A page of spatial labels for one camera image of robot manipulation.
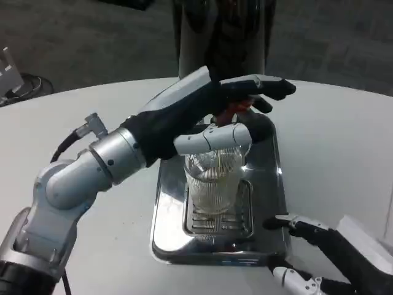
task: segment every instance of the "coffee machine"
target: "coffee machine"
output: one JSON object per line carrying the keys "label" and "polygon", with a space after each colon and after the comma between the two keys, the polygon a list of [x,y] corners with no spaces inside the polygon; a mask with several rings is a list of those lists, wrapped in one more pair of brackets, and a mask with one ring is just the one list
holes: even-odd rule
{"label": "coffee machine", "polygon": [[[180,78],[203,65],[220,80],[264,74],[275,0],[172,4]],[[266,104],[261,111],[270,109]],[[251,146],[241,167],[236,202],[224,213],[205,214],[193,204],[183,157],[161,162],[150,237],[159,260],[264,266],[269,256],[287,253],[289,236],[262,227],[264,219],[286,212],[276,132],[269,118],[265,120],[271,136]]]}

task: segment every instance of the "glass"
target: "glass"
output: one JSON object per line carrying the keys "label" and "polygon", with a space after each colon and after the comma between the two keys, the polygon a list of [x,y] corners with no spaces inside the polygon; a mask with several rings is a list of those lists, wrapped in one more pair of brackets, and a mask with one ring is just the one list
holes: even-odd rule
{"label": "glass", "polygon": [[184,170],[194,206],[205,214],[220,214],[232,207],[242,165],[240,147],[187,155]]}

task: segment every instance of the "floor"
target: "floor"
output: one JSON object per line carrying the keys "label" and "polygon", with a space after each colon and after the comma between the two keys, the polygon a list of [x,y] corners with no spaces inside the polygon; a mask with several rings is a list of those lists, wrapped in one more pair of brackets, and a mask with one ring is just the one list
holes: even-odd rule
{"label": "floor", "polygon": [[[392,14],[391,0],[279,0],[267,74],[393,96]],[[0,28],[20,71],[57,91],[177,74],[169,0],[0,0]]]}

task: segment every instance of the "stainless steel tray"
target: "stainless steel tray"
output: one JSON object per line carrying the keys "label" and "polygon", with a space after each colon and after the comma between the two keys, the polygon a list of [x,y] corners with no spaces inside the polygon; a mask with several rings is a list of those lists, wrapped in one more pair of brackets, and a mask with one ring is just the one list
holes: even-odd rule
{"label": "stainless steel tray", "polygon": [[276,133],[270,125],[271,138],[251,147],[237,204],[225,214],[206,216],[192,205],[183,157],[161,162],[150,237],[157,258],[173,264],[264,266],[269,255],[286,253],[289,236],[262,227],[264,219],[286,212]]}

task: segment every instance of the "round table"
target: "round table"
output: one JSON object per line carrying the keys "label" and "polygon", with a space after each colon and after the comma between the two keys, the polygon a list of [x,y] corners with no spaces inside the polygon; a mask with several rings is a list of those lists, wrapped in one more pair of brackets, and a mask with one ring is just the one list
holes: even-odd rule
{"label": "round table", "polygon": [[[2,203],[0,237],[30,206],[34,178],[71,130],[97,112],[108,130],[136,114],[176,78],[99,85],[0,109]],[[297,92],[272,102],[287,209],[335,227],[344,214],[393,242],[393,98],[325,84],[293,81]],[[62,158],[94,139],[89,135]],[[166,265],[149,249],[158,163],[99,194],[82,217],[67,270],[73,294],[286,294],[259,267]],[[340,274],[317,249],[293,240],[318,275]],[[58,284],[55,294],[64,294]]]}

